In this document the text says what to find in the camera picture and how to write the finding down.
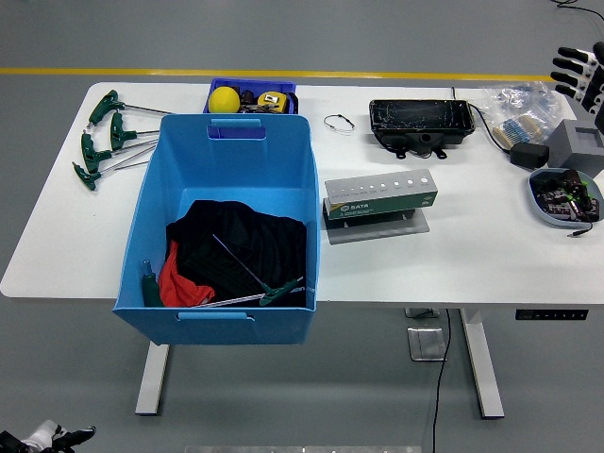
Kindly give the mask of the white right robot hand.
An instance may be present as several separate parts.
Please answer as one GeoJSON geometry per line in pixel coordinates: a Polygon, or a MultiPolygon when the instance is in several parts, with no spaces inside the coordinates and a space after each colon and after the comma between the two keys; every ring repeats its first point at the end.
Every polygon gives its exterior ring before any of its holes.
{"type": "Polygon", "coordinates": [[[556,92],[593,115],[603,111],[603,42],[596,42],[591,51],[560,47],[552,63],[556,92]]]}

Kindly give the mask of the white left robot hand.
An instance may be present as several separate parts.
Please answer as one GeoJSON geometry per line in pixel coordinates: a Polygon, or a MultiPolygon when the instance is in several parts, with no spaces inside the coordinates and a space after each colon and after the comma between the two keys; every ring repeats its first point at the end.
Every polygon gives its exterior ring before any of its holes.
{"type": "Polygon", "coordinates": [[[74,452],[77,445],[89,441],[96,427],[69,430],[62,425],[46,420],[23,440],[26,452],[74,452]]]}

